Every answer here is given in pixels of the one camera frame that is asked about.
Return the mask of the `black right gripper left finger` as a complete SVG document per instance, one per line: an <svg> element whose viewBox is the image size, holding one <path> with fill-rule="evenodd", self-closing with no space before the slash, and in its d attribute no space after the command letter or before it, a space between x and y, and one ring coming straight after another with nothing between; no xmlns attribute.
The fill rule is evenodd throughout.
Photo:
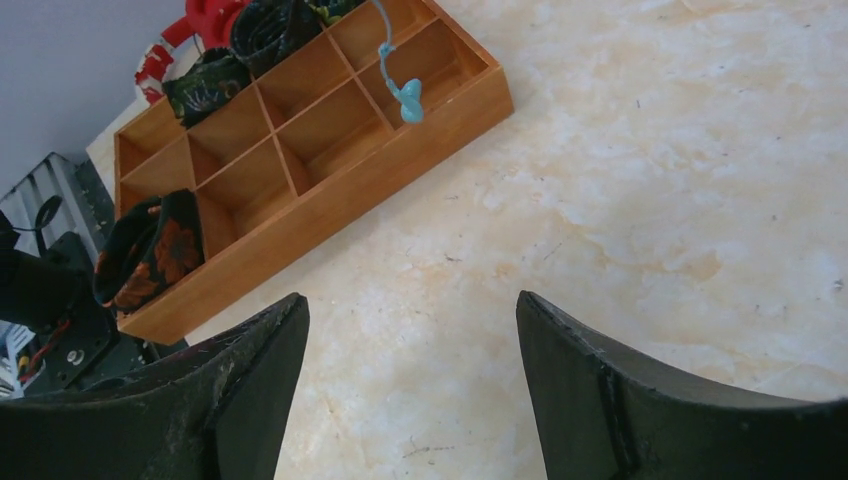
<svg viewBox="0 0 848 480"><path fill-rule="evenodd" d="M293 293L82 391L1 405L5 479L271 479L310 326Z"/></svg>

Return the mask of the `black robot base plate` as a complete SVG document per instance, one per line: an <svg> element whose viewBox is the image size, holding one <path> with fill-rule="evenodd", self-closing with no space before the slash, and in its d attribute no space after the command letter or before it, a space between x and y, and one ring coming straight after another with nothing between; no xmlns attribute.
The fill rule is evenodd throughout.
<svg viewBox="0 0 848 480"><path fill-rule="evenodd" d="M187 348L119 332L91 293L114 204L91 162L51 153L1 199L1 250L22 255L20 286L1 277L1 397L81 390Z"/></svg>

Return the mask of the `teal cat-ear headphones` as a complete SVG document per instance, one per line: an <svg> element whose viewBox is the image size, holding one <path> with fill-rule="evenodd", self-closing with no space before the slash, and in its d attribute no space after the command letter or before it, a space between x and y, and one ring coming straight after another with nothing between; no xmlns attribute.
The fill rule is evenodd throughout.
<svg viewBox="0 0 848 480"><path fill-rule="evenodd" d="M422 82L418 78L412 78L402 87L399 87L389 75L387 60L396 50L396 47L392 43L392 23L381 1L372 0L371 3L377 9L383 21L386 34L385 40L377 48L380 74L388 91L400 104L400 116L403 122L406 124L420 124L424 119L424 109L421 104Z"/></svg>

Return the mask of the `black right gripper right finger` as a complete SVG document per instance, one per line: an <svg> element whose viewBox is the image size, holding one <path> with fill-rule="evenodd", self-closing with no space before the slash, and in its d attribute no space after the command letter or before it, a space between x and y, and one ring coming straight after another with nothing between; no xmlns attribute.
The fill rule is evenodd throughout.
<svg viewBox="0 0 848 480"><path fill-rule="evenodd" d="M843 479L847 402L673 367L523 291L524 372L550 479Z"/></svg>

